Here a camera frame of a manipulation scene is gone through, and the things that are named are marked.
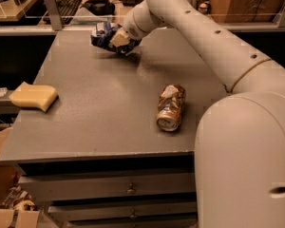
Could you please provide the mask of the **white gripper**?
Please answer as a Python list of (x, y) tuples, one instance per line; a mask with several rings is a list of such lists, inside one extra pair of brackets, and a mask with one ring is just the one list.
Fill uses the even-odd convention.
[(116, 48), (125, 46), (130, 43), (130, 38), (141, 40), (154, 29), (164, 26), (163, 20), (151, 12), (146, 1), (142, 1), (127, 13), (123, 19), (123, 27), (116, 31), (110, 43)]

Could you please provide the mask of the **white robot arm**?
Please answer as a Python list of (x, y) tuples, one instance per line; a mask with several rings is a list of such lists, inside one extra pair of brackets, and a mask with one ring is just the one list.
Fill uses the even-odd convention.
[(166, 25), (228, 92), (197, 128), (199, 228), (285, 228), (285, 68), (196, 11), (191, 0), (144, 0), (123, 20), (134, 40)]

